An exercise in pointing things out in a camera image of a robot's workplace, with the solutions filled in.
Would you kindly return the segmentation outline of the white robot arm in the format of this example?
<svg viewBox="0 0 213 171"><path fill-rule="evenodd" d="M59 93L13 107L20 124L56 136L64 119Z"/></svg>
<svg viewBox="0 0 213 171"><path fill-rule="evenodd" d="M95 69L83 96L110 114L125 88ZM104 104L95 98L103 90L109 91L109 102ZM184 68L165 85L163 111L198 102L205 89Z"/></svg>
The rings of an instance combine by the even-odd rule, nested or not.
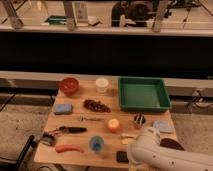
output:
<svg viewBox="0 0 213 171"><path fill-rule="evenodd" d="M162 147L160 132L145 127L136 140L127 146L130 163L146 163L166 171L213 171L213 156Z"/></svg>

